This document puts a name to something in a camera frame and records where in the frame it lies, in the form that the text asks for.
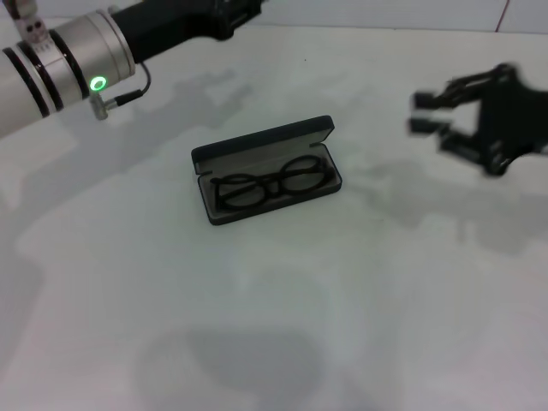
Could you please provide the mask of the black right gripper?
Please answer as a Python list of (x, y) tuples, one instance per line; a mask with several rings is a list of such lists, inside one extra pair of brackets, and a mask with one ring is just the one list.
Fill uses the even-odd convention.
[(454, 78), (441, 93), (415, 92), (413, 106), (455, 108), (479, 99), (479, 142), (449, 122), (411, 118), (409, 131), (436, 135), (440, 152), (481, 165), (489, 176), (504, 175), (519, 157), (547, 154), (547, 91), (522, 82), (514, 65), (501, 64), (494, 74), (489, 70)]

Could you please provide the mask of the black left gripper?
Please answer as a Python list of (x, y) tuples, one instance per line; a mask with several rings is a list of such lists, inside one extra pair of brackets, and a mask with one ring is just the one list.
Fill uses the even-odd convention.
[(111, 17), (139, 64), (190, 39), (226, 41), (261, 14), (260, 0), (143, 1)]

